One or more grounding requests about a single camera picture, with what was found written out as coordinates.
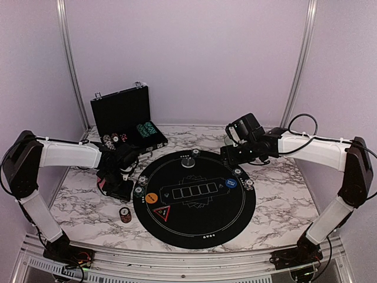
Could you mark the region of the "green 50 chip stack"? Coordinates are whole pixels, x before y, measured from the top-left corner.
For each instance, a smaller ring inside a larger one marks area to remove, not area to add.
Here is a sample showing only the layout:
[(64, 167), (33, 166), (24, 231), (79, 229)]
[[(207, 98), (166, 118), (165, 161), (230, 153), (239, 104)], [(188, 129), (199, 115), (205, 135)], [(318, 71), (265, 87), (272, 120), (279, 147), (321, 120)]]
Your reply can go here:
[(133, 190), (133, 198), (143, 198), (145, 189), (142, 186), (136, 186)]

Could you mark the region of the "blue small blind button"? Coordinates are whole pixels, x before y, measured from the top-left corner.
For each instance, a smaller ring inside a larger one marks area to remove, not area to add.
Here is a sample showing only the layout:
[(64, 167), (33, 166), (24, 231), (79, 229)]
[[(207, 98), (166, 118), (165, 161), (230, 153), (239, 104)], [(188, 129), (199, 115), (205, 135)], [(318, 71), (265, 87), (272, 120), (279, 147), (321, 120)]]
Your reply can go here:
[(231, 188), (231, 189), (237, 187), (237, 181), (235, 179), (227, 179), (225, 184), (228, 188)]

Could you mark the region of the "orange big blind button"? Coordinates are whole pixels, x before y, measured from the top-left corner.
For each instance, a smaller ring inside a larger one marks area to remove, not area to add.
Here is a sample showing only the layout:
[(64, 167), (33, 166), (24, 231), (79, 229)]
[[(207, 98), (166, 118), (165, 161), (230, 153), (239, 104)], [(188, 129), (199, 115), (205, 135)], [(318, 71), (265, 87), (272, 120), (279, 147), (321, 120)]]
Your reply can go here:
[(149, 204), (154, 204), (158, 201), (158, 195), (156, 193), (148, 193), (145, 196), (145, 201)]

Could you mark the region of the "red triangular all-in marker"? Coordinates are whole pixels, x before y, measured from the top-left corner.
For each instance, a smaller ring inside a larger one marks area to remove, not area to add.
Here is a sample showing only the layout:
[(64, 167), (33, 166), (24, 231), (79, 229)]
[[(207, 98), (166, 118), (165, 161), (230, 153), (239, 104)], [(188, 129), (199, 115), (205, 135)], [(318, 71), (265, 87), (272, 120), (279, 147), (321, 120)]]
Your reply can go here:
[(153, 212), (159, 217), (161, 217), (163, 221), (167, 222), (169, 214), (170, 214), (170, 208), (171, 208), (170, 205), (163, 206), (163, 207), (154, 209)]

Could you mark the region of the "clear acrylic dealer button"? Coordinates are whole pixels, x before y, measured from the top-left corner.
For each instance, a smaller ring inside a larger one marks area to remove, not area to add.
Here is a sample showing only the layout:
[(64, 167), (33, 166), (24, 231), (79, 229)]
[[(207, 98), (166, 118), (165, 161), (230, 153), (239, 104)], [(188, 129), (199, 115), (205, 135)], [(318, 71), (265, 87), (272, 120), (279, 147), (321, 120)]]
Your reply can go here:
[(195, 160), (192, 157), (185, 157), (181, 160), (181, 165), (185, 168), (192, 168), (195, 165)]

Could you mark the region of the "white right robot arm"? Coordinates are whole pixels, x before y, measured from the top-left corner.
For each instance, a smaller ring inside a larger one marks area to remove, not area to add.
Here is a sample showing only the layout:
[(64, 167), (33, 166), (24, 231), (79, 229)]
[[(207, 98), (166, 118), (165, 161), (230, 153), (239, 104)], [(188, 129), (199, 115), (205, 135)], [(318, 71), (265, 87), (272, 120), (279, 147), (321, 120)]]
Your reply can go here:
[(361, 137), (320, 137), (280, 127), (264, 131), (260, 126), (240, 124), (228, 125), (226, 133), (231, 143), (221, 152), (227, 163), (246, 164), (253, 159), (266, 162), (270, 157), (285, 157), (299, 166), (320, 215), (304, 233), (307, 241), (292, 251), (297, 264), (304, 264), (314, 256), (313, 244), (321, 243), (372, 197), (371, 157), (376, 154)]

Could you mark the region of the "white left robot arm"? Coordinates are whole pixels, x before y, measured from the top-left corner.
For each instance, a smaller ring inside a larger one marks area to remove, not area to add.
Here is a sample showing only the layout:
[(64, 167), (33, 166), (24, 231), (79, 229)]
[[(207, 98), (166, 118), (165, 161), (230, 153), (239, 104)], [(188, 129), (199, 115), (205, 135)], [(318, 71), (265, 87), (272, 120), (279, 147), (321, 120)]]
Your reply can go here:
[(4, 154), (1, 170), (10, 194), (33, 225), (53, 243), (51, 252), (61, 262), (74, 258), (74, 248), (64, 240), (65, 233), (39, 193), (38, 175), (45, 167), (96, 169), (111, 191), (124, 187), (124, 175), (138, 162), (138, 153), (124, 144), (115, 150), (94, 141), (63, 141), (37, 137), (24, 130)]

